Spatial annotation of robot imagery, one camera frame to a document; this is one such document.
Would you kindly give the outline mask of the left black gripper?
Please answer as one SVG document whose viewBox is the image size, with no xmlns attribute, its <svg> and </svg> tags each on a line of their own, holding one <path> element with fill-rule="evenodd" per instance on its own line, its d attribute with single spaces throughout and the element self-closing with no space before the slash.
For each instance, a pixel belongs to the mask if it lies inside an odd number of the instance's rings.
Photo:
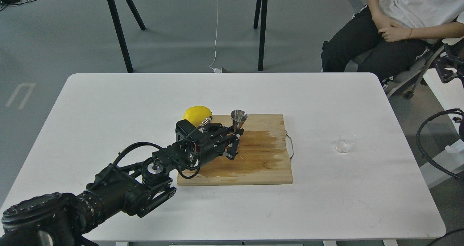
<svg viewBox="0 0 464 246">
<path fill-rule="evenodd" d="M 234 130 L 234 126 L 226 127 L 220 123 L 196 127 L 188 120 L 180 120 L 176 123 L 175 132 L 182 165 L 202 167 L 220 156 L 234 160 L 239 147 L 236 135 L 243 135 L 244 129 Z"/>
</svg>

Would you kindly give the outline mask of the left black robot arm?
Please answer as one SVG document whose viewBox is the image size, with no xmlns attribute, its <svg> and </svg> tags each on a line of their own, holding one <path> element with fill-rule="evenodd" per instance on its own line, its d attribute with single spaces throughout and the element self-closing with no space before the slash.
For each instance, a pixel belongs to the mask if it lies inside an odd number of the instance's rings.
<svg viewBox="0 0 464 246">
<path fill-rule="evenodd" d="M 199 126 L 177 122 L 176 142 L 164 148 L 149 142 L 129 145 L 79 195 L 51 193 L 11 206 L 1 219 L 1 245 L 94 246 L 83 235 L 111 216 L 146 216 L 175 195 L 172 170 L 192 179 L 219 156 L 235 158 L 243 122 L 225 127 L 210 120 Z"/>
</svg>

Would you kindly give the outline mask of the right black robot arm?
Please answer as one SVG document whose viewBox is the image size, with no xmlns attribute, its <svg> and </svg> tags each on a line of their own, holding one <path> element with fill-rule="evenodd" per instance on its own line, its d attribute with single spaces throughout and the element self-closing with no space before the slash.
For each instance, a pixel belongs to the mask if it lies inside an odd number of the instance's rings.
<svg viewBox="0 0 464 246">
<path fill-rule="evenodd" d="M 423 79 L 443 110 L 428 117 L 415 137 L 419 152 L 427 160 L 420 170 L 429 188 L 449 178 L 463 181 L 463 46 L 444 40 L 431 62 L 432 68 L 424 73 Z M 432 130 L 433 134 L 438 134 L 434 140 L 443 150 L 430 155 L 422 141 L 422 131 L 437 126 L 440 120 L 448 123 L 452 133 Z"/>
</svg>

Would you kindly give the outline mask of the person's hands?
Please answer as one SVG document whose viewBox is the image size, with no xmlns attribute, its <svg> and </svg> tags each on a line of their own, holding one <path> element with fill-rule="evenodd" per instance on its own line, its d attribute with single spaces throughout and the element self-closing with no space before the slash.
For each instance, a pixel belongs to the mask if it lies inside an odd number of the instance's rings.
<svg viewBox="0 0 464 246">
<path fill-rule="evenodd" d="M 396 23 L 395 20 L 381 13 L 374 13 L 372 19 L 378 29 L 378 33 L 386 42 L 407 40 L 412 36 L 412 28 L 404 28 Z"/>
</svg>

